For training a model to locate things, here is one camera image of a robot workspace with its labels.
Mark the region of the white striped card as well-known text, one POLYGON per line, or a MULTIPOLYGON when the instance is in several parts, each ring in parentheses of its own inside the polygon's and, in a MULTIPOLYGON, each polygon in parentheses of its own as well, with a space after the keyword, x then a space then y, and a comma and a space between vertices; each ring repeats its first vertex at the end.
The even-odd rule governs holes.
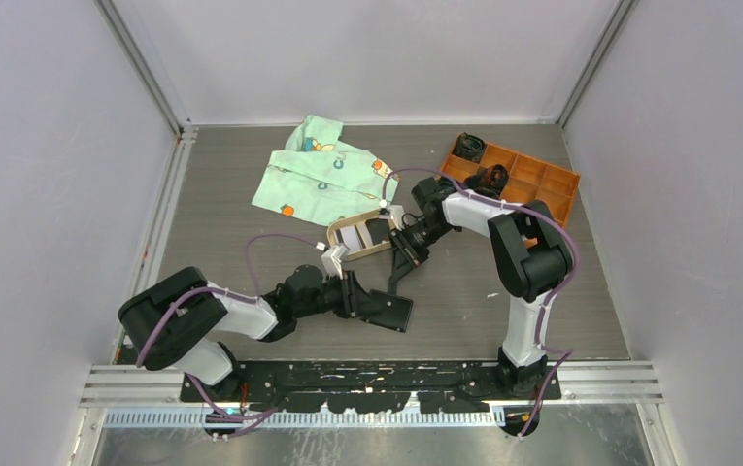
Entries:
POLYGON ((359 253, 378 244, 366 223, 356 223, 336 230, 338 243, 344 244, 350 253, 359 253))

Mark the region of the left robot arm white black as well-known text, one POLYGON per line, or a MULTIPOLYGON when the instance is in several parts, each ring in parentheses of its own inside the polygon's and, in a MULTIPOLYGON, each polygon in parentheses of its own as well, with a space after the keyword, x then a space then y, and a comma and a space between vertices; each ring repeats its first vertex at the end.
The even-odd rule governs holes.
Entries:
POLYGON ((118 320, 138 352, 138 366, 149 371, 178 368, 204 383, 220 401, 228 401, 241 391, 243 377, 230 350, 211 341, 211 333, 274 342, 307 316, 361 318, 382 308, 351 271, 327 276, 303 265, 272 291, 247 296, 207 281, 196 267, 186 267, 126 301, 118 320))

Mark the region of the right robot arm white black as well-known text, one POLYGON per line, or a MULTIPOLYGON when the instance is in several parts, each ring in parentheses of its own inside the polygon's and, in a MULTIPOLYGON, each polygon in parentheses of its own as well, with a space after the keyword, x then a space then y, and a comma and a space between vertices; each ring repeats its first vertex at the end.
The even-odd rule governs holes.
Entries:
POLYGON ((388 292, 395 293, 399 281, 428 259, 430 246, 450 231, 468 229, 488 238, 497 275, 511 296, 495 378, 508 397, 525 397, 547 375, 550 308, 575 266, 567 236, 543 201, 510 204, 444 177, 419 181, 412 196, 422 213, 389 234, 388 292))

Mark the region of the green cartoon print cloth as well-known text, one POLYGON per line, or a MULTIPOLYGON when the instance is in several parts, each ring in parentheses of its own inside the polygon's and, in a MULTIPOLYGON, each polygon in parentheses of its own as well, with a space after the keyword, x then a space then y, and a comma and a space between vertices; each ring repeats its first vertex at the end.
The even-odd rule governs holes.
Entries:
POLYGON ((390 201, 399 177, 377 155, 340 140, 343 123, 308 115, 271 152, 252 204, 320 226, 390 201))

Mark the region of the black leather card holder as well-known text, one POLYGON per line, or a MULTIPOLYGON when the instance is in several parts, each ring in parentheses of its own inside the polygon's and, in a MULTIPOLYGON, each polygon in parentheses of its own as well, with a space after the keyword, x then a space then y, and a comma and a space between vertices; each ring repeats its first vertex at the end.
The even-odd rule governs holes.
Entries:
POLYGON ((380 310, 370 316, 363 316, 362 321, 400 333, 407 331, 413 309, 411 299, 381 290, 371 290, 370 297, 380 306, 380 310))

